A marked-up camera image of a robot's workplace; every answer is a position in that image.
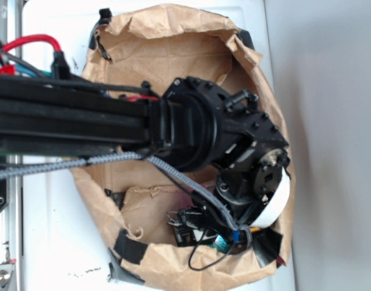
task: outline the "brown paper bag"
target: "brown paper bag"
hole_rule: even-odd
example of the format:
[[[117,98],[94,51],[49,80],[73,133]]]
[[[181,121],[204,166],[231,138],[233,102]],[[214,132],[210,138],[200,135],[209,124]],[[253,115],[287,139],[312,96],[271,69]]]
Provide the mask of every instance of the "brown paper bag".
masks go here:
[[[259,96],[261,110],[288,139],[280,107],[258,64],[261,55],[236,36],[235,24],[221,15],[180,5],[159,5],[114,16],[97,26],[98,46],[88,53],[83,77],[95,82],[140,86],[146,80],[163,94],[177,77],[187,76],[216,82],[229,93],[243,88]],[[286,264],[292,239],[295,173],[288,168],[291,194],[273,225],[283,234],[280,261]],[[164,290],[227,290],[274,274],[276,261],[260,267],[252,249],[229,255],[202,272],[189,269],[192,247],[179,248],[166,213],[191,205],[172,183],[148,162],[124,161],[72,170],[78,190],[106,245],[113,249],[120,230],[147,246],[140,261],[122,259],[121,267],[141,278],[146,286]],[[198,182],[214,180],[215,169],[189,174]],[[127,192],[121,211],[104,189]],[[222,256],[216,249],[200,246],[194,267]]]

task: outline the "bolt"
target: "bolt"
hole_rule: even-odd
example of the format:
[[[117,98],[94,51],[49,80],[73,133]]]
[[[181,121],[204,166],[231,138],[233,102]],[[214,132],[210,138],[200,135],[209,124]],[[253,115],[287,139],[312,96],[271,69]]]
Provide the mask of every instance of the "bolt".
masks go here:
[[[150,89],[151,88],[151,85],[150,85],[150,83],[148,81],[144,81],[144,82],[142,82],[141,87],[142,88]]]
[[[5,287],[9,279],[10,279],[10,274],[6,272],[5,270],[1,270],[0,271],[0,286],[4,285]]]
[[[219,187],[222,191],[228,191],[229,187],[227,184],[225,183],[222,183]]]
[[[268,199],[268,196],[266,196],[266,194],[264,194],[264,196],[262,197],[262,201],[263,202],[267,202],[269,199]]]
[[[249,101],[257,101],[258,100],[258,95],[252,94],[250,95]]]
[[[0,197],[0,205],[5,202],[5,199],[3,197]]]

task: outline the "black cable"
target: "black cable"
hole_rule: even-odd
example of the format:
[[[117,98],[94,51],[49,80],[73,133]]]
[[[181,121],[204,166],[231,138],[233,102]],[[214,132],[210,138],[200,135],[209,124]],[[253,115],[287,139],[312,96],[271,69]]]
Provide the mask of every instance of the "black cable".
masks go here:
[[[198,195],[194,194],[191,191],[188,191],[182,184],[180,184],[176,179],[174,179],[171,175],[169,175],[164,170],[160,169],[159,167],[156,167],[161,173],[164,174],[169,180],[171,180],[174,185],[176,185],[180,190],[182,190],[185,194],[189,195],[192,199],[194,199],[197,203],[200,203],[201,205],[205,206],[206,209],[211,213],[211,215],[214,217],[217,223],[219,223],[221,226],[227,227],[227,224],[219,217],[219,215],[214,211],[214,208],[206,203],[204,200],[202,200]]]
[[[32,71],[34,74],[36,74],[38,77],[41,78],[49,78],[46,74],[44,74],[42,71],[37,69],[36,67],[32,66],[28,62],[25,62],[23,59],[18,58],[17,56],[12,55],[11,53],[7,52],[0,52],[1,55],[6,56],[9,60],[15,62],[16,64],[22,65],[24,68],[27,68],[28,70]]]
[[[191,270],[199,271],[200,272],[200,271],[204,271],[204,270],[208,269],[209,267],[212,267],[212,266],[216,265],[217,263],[220,263],[221,261],[223,261],[224,259],[227,258],[227,256],[232,252],[232,250],[235,247],[235,242],[233,242],[233,244],[230,246],[229,250],[224,254],[224,256],[222,258],[216,260],[214,263],[208,264],[207,266],[204,266],[203,268],[200,268],[200,269],[197,269],[197,268],[192,267],[191,266],[192,257],[195,254],[197,248],[200,246],[200,244],[201,244],[201,242],[203,240],[203,237],[206,235],[207,231],[208,231],[208,228],[205,228],[203,230],[203,234],[202,234],[201,239],[195,244],[195,246],[194,246],[194,248],[193,248],[193,250],[191,252],[190,258],[188,260],[188,266],[190,267]]]
[[[238,219],[238,224],[243,224],[249,218],[251,214],[259,207],[261,204],[261,200],[256,200],[255,202],[251,203],[248,208],[245,209],[245,212],[241,215]]]
[[[110,85],[110,84],[103,84],[103,83],[70,81],[70,80],[53,79],[53,78],[26,78],[22,76],[12,76],[12,75],[9,75],[9,76],[0,75],[0,78],[6,79],[6,80],[22,81],[27,84],[30,83],[30,84],[36,84],[36,85],[53,85],[53,86],[60,86],[60,87],[73,88],[73,89],[133,92],[133,93],[139,93],[142,95],[158,97],[158,95],[154,91],[148,88],[139,88],[139,87],[133,87],[133,86]]]
[[[0,167],[4,168],[20,168],[20,167],[27,167],[27,166],[42,166],[45,163],[40,163],[40,164],[9,164],[8,162],[0,162]]]

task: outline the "white surface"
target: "white surface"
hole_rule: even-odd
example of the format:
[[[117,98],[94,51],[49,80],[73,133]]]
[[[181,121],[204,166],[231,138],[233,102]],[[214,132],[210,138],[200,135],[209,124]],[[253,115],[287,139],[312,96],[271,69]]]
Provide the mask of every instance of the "white surface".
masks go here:
[[[300,291],[371,290],[371,0],[266,1]]]
[[[99,8],[110,7],[113,14],[117,14],[155,4],[159,1],[31,0],[24,7],[23,33],[54,36],[60,41],[73,72],[80,73],[90,31],[99,19]],[[238,26],[249,30],[256,49],[266,56],[262,66],[272,79],[263,1],[192,0],[187,1],[187,5],[227,15]],[[24,58],[48,69],[52,50],[49,45],[30,44],[24,48]],[[42,162],[44,158],[26,160]],[[110,261],[107,249],[68,171],[24,178],[24,224],[26,290],[44,290],[45,286],[47,290],[147,290],[107,282]],[[293,278],[291,263],[273,277],[235,290],[293,291]]]

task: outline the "red wire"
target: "red wire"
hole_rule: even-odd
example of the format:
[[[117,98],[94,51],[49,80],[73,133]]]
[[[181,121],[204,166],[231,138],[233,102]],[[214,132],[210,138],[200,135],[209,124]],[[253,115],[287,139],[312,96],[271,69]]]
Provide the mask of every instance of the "red wire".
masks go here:
[[[143,100],[143,99],[151,99],[157,101],[159,98],[155,96],[148,96],[148,95],[138,95],[138,96],[129,96],[126,97],[126,100],[130,102],[136,102],[138,100]]]
[[[59,52],[59,51],[62,50],[60,48],[60,44],[58,43],[58,41],[55,38],[53,38],[52,36],[49,36],[49,35],[28,35],[28,36],[23,36],[21,38],[15,39],[12,42],[8,42],[7,44],[5,44],[2,47],[2,49],[5,52],[9,52],[10,50],[13,50],[13,49],[15,49],[17,47],[20,47],[20,46],[24,45],[24,44],[28,44],[30,42],[36,42],[36,41],[48,42],[49,44],[52,45],[54,51],[56,51],[56,52]]]

